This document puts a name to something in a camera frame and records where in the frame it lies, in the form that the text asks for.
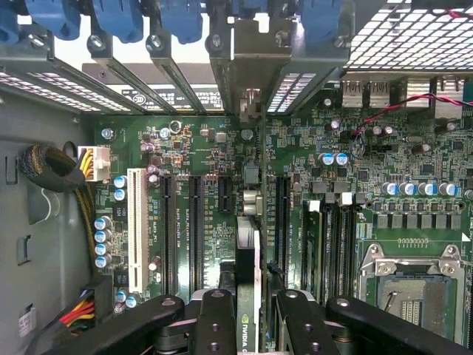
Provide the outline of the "white expansion slot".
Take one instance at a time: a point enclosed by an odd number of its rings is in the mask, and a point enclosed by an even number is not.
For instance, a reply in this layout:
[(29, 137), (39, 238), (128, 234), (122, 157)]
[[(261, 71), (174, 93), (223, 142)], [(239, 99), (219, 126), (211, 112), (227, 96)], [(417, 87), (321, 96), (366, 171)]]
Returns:
[(149, 228), (147, 174), (143, 168), (127, 169), (129, 290), (142, 294), (149, 284)]

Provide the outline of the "long black expansion slot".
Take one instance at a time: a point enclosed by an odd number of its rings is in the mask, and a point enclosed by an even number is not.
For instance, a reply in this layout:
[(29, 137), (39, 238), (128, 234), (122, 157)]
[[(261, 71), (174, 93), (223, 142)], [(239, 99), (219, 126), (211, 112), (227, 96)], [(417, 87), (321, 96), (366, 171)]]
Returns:
[(175, 181), (172, 175), (160, 177), (160, 221), (162, 223), (162, 288), (164, 294), (177, 293)]
[(204, 187), (201, 176), (189, 177), (190, 290), (203, 288), (204, 279)]
[(290, 248), (290, 178), (276, 178), (275, 258), (287, 286)]

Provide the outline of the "black-latch RAM slot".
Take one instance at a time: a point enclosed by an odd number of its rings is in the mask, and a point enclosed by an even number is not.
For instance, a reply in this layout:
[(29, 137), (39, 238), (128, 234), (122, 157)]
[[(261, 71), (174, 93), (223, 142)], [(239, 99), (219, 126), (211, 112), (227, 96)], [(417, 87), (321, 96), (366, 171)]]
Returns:
[(352, 211), (350, 212), (351, 222), (351, 232), (350, 232), (350, 296), (357, 297), (358, 292), (358, 278), (359, 278), (359, 227), (358, 225), (363, 224), (364, 213), (362, 205), (354, 205)]
[(327, 302), (333, 296), (336, 288), (333, 212), (333, 205), (324, 207), (324, 302)]

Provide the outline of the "blue card retention latch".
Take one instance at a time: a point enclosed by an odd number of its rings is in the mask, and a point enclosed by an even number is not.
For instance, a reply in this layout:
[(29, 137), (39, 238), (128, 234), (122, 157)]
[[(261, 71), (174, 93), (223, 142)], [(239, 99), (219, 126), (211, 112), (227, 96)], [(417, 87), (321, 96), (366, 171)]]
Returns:
[(92, 0), (92, 4), (102, 30), (124, 44), (143, 39), (140, 0)]
[(333, 46), (342, 5), (343, 0), (302, 0), (299, 12), (306, 48)]
[(233, 15), (253, 19), (257, 13), (268, 12), (268, 0), (231, 0)]
[(0, 43), (19, 41), (18, 16), (10, 0), (0, 0)]
[(159, 0), (161, 26), (180, 44), (199, 41), (203, 33), (200, 0)]
[(55, 37), (72, 41), (80, 36), (78, 0), (25, 0), (25, 4), (32, 20)]

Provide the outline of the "vented steel slot cover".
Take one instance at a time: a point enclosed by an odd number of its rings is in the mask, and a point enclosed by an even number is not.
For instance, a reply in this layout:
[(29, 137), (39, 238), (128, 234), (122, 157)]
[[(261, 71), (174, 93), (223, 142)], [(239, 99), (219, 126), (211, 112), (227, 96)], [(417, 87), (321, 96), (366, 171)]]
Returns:
[(130, 112), (130, 109), (122, 105), (121, 102), (117, 102), (111, 98), (100, 94), (97, 90), (89, 89), (83, 84), (79, 84), (76, 81), (62, 77), (59, 74), (53, 72), (29, 72), (28, 75), (45, 81), (53, 86), (57, 86), (67, 92), (71, 92), (88, 101), (95, 104), (99, 104), (102, 107), (112, 110), (113, 112)]
[(97, 107), (86, 104), (85, 102), (77, 100), (69, 95), (64, 95), (51, 89), (47, 89), (46, 87), (42, 87), (30, 81), (25, 81), (22, 78), (18, 78), (5, 72), (0, 72), (0, 84), (28, 92), (29, 94), (37, 95), (38, 97), (60, 103), (74, 109), (79, 109), (80, 111), (100, 112), (100, 109)]
[(289, 115), (301, 109), (320, 90), (339, 89), (341, 80), (315, 73), (288, 73), (279, 82), (266, 107), (268, 115)]

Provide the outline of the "CPU socket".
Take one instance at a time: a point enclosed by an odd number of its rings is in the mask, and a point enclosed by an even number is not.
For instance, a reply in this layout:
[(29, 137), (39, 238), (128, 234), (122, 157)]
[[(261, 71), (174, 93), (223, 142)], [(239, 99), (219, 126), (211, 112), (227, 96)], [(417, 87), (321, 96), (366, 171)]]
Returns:
[(469, 347), (473, 264), (469, 242), (362, 243), (355, 296), (434, 334)]

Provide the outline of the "white-latch RAM slot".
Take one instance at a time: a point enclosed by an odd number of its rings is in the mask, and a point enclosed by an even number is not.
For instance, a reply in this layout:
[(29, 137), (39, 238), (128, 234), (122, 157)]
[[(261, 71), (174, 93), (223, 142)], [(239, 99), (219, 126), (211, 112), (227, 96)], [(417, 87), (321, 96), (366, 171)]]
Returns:
[(336, 204), (336, 296), (352, 291), (353, 195), (342, 192)]
[(302, 288), (318, 303), (323, 302), (323, 212), (321, 201), (306, 200), (303, 205)]

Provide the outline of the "green motherboard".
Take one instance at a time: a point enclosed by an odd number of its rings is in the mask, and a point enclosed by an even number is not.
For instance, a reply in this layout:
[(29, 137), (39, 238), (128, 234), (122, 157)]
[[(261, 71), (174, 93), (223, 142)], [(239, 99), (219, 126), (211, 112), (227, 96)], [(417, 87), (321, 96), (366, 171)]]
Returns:
[[(346, 83), (326, 90), (317, 104), (296, 115), (267, 115), (268, 242), (275, 258), (276, 178), (290, 178), (290, 248), (286, 288), (302, 288), (303, 205), (306, 200), (333, 205), (336, 250), (336, 204), (351, 192), (362, 205), (359, 242), (381, 241), (398, 250), (398, 240), (469, 242), (473, 264), (473, 78), (457, 76), (408, 81), (403, 98), (399, 84)], [(113, 116), (100, 119), (96, 141), (109, 153), (111, 177), (96, 187), (97, 262), (112, 276), (116, 311), (152, 297), (162, 288), (160, 177), (175, 181), (177, 293), (188, 302), (195, 292), (218, 288), (220, 265), (235, 263), (238, 173), (244, 155), (255, 145), (241, 138), (231, 116)], [(147, 174), (149, 284), (129, 290), (127, 169)], [(191, 292), (189, 263), (189, 177), (204, 187), (203, 288)], [(218, 208), (218, 178), (233, 181), (233, 211)], [(279, 316), (272, 299), (266, 313), (266, 351), (284, 351)]]

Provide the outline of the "black and silver PC case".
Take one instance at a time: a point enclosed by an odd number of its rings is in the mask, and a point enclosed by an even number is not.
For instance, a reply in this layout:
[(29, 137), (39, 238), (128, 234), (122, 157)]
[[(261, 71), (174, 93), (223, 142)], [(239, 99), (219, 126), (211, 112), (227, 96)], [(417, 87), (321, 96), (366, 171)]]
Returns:
[[(113, 278), (98, 266), (96, 187), (111, 177), (109, 153), (95, 137), (99, 120), (238, 118), (229, 78), (238, 18), (231, 0), (200, 0), (202, 38), (180, 44), (161, 26), (159, 0), (140, 0), (143, 39), (124, 44), (101, 29), (92, 0), (78, 0), (80, 36), (64, 41), (32, 20), (25, 0), (10, 1), (19, 41), (0, 43), (0, 72), (100, 109), (84, 112), (0, 84), (0, 355), (43, 355), (155, 298), (116, 311)], [(339, 78), (339, 89), (399, 84), (399, 100), (408, 81), (473, 78), (473, 0), (343, 0), (333, 46), (315, 50), (304, 43), (301, 4), (268, 0), (268, 12), (253, 18), (264, 33), (272, 20), (293, 24), (290, 59), (273, 91), (286, 74), (311, 72)], [(113, 112), (29, 72), (59, 74), (130, 112)], [(320, 90), (282, 116), (339, 89)]]

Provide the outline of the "short black expansion slot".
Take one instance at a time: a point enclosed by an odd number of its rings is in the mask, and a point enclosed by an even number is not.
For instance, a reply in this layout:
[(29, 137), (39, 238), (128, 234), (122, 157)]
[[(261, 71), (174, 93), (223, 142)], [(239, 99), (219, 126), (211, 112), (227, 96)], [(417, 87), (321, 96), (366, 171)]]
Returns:
[(222, 213), (233, 211), (233, 181), (231, 177), (218, 178), (218, 208)]

